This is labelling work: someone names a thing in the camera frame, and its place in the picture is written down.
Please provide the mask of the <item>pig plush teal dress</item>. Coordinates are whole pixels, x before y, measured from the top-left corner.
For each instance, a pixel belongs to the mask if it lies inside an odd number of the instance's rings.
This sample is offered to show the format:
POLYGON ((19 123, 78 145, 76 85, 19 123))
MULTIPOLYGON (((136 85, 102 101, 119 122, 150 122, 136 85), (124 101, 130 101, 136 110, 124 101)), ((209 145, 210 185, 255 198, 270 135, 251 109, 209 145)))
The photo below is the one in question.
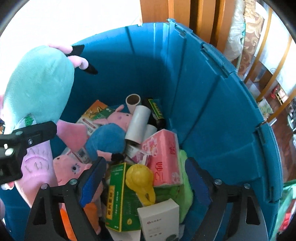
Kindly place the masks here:
MULTIPOLYGON (((83 50, 84 45, 39 46, 22 57, 1 96, 1 118, 6 134, 52 121, 57 126, 56 135, 70 150, 78 151, 84 146, 86 126, 60 119, 74 84, 75 69, 97 74, 97 70, 81 57, 83 50)), ((42 184, 58 185, 50 141, 29 145, 21 172, 22 178, 9 181, 8 185, 16 188, 31 207, 42 184)))

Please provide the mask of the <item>green cloth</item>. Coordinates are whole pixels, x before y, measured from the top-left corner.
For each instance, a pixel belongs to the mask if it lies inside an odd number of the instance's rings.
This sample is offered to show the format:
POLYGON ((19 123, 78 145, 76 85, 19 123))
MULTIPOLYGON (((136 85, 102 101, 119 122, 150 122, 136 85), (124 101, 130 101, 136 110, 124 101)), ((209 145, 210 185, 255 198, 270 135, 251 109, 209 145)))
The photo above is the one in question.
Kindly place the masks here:
POLYGON ((184 150, 179 151, 179 162, 181 164, 183 184, 180 186, 155 187, 156 203, 173 199, 179 205, 179 223, 182 223, 193 203, 193 192, 185 171, 187 154, 184 150))

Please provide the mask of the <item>pink pig plush face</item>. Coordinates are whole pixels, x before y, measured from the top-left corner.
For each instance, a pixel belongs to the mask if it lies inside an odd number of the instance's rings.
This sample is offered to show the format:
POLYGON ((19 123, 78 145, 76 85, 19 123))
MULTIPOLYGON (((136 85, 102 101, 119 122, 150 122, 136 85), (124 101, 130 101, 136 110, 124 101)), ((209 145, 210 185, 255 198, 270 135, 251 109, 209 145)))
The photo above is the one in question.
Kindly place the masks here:
MULTIPOLYGON (((72 158, 69 155, 61 155, 56 157, 53 160, 53 167, 57 177, 58 185, 65 185, 71 179, 78 179, 83 171, 90 169, 91 164, 84 164, 80 161, 72 158)), ((84 211, 86 216, 88 217, 94 231, 96 234, 101 232, 101 227, 99 225, 99 218, 102 215, 102 209, 100 204, 100 195, 103 191, 103 184, 100 183, 97 188, 95 195, 93 196, 92 201, 89 204, 86 204, 84 207, 84 211)), ((60 209, 63 225, 65 227, 67 237, 69 240, 77 240, 72 226, 70 224, 70 220, 66 211, 66 207, 62 204, 60 209)))

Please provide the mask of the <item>white product box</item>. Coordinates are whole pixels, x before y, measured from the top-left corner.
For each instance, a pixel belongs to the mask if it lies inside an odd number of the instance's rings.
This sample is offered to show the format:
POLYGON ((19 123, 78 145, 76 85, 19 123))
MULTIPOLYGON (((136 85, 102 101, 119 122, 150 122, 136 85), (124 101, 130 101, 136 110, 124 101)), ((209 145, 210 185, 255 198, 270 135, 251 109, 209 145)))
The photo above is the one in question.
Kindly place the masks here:
POLYGON ((146 241, 179 239, 179 205, 172 199, 137 209, 146 241))

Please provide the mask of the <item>pink tissue pack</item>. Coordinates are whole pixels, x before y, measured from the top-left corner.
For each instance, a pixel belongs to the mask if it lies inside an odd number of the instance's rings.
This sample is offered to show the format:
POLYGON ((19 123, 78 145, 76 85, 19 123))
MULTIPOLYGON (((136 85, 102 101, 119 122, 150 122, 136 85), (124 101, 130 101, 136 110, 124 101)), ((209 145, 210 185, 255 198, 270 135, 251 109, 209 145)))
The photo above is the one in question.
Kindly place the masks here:
POLYGON ((146 139, 140 147, 151 155, 147 166, 154 174, 154 187, 182 185, 179 143, 174 132, 162 129, 146 139))

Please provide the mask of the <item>green orange carton box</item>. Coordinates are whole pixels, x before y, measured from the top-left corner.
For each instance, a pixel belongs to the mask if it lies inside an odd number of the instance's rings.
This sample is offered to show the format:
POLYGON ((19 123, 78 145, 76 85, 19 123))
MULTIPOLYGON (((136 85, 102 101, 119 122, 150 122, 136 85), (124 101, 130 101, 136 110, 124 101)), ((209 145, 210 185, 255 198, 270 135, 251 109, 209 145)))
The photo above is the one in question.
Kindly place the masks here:
POLYGON ((108 118, 114 111, 114 108, 111 108, 103 102, 96 100, 85 111, 85 113, 81 115, 77 123, 85 125, 87 128, 88 136, 91 136, 95 132, 95 130, 100 126, 99 124, 94 124, 93 121, 101 118, 108 118))

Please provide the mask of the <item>yellow plastic toy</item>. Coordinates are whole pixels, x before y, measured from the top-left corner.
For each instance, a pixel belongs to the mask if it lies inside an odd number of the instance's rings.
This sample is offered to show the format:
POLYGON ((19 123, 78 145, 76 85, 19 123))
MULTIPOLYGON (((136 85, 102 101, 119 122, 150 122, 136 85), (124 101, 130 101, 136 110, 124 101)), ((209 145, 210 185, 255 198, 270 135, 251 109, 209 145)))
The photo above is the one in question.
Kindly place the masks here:
POLYGON ((142 164, 130 166, 125 175, 127 187, 136 193, 143 206, 154 205, 156 202, 153 182, 153 172, 142 164))

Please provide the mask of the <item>small pig plush blue dress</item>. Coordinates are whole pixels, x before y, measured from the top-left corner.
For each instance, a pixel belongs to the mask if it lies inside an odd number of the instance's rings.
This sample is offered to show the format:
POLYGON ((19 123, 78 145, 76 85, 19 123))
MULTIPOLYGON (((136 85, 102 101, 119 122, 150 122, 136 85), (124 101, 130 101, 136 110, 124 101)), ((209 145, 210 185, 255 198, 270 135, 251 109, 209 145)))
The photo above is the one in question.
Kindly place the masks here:
POLYGON ((85 144, 91 161, 96 161, 98 157, 103 157, 109 163, 119 163, 124 160, 125 136, 132 120, 132 114, 122 112, 124 107, 122 104, 107 118, 93 121, 99 127, 85 144))

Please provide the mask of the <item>blue plastic storage bin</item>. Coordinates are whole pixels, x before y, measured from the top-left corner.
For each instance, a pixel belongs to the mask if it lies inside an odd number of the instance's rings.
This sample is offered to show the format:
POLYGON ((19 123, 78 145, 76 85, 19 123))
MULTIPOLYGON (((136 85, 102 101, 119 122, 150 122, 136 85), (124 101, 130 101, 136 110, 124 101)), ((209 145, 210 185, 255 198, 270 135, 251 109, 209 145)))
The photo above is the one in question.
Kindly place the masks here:
MULTIPOLYGON (((110 30, 75 45, 84 45, 81 57, 97 74, 75 69, 62 121, 77 123, 96 100, 114 109, 123 104, 122 112, 130 113, 125 103, 130 94, 138 94, 141 105, 145 98, 153 98, 166 119, 166 130, 177 135, 179 151, 215 179, 251 186, 271 238, 283 185, 278 145, 253 96, 218 50, 173 20, 110 30)), ((156 132, 147 123, 142 143, 156 132)), ((84 164, 95 163, 85 144, 72 151, 57 135, 49 141, 53 159, 69 155, 84 164)), ((112 166, 118 164, 148 165, 151 155, 141 149, 142 143, 125 141, 124 160, 106 162, 103 178, 110 178, 112 166)), ((2 195, 2 199, 7 213, 1 240, 25 240, 32 206, 21 195, 2 195)), ((215 240, 224 240, 231 209, 232 204, 227 204, 215 240)), ((193 203, 179 223, 178 240, 192 240, 206 212, 207 206, 193 194, 193 203)), ((109 240, 145 240, 142 228, 116 232, 106 227, 106 233, 109 240)))

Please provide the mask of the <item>green yellow medicine box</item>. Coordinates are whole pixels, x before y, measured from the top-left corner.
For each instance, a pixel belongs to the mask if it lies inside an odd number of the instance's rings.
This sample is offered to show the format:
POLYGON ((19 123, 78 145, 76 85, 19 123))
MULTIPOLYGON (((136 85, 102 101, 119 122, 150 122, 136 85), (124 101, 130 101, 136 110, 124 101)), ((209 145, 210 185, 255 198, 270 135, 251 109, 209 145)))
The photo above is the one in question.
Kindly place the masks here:
POLYGON ((111 168, 107 197, 106 226, 116 232, 131 232, 141 229, 137 209, 142 207, 136 193, 125 183, 131 167, 122 163, 111 168))

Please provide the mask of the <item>dark green bottle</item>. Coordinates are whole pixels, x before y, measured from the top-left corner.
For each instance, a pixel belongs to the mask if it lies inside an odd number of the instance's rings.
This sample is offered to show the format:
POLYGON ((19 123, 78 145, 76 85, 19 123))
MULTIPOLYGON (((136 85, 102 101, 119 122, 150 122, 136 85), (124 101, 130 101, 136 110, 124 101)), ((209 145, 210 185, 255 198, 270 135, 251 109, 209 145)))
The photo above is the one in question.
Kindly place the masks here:
POLYGON ((145 98, 142 102, 142 105, 151 110, 148 120, 149 125, 156 127, 158 131, 167 128, 166 119, 164 118, 158 104, 153 98, 145 98))

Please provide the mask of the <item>cardboard core paper roll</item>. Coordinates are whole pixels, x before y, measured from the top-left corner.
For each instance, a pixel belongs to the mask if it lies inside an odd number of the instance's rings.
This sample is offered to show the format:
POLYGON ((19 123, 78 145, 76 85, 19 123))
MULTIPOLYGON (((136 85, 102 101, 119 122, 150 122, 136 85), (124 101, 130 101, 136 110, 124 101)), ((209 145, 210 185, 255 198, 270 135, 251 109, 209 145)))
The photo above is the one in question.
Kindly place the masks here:
POLYGON ((133 114, 135 108, 138 105, 141 105, 141 98, 138 94, 130 94, 126 97, 125 103, 127 105, 127 108, 131 114, 133 114))

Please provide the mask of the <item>white paper roll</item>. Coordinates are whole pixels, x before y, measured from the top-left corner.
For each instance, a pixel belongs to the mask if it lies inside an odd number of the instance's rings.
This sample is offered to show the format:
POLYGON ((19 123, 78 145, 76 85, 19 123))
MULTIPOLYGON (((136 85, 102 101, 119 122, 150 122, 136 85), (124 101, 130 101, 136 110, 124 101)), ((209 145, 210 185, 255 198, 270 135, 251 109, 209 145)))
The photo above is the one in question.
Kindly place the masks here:
POLYGON ((135 108, 125 136, 127 141, 142 143, 150 115, 151 110, 146 106, 138 105, 135 108))

